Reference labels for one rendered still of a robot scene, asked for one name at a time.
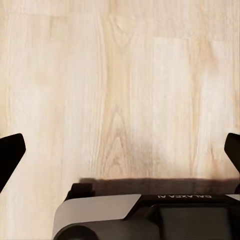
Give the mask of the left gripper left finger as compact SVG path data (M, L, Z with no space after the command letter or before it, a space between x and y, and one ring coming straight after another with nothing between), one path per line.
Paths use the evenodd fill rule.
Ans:
M0 138L0 193L26 152L22 133Z

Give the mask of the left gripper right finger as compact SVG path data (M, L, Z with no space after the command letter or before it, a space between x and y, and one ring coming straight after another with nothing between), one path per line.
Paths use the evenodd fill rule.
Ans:
M228 133L224 151L240 173L240 135Z

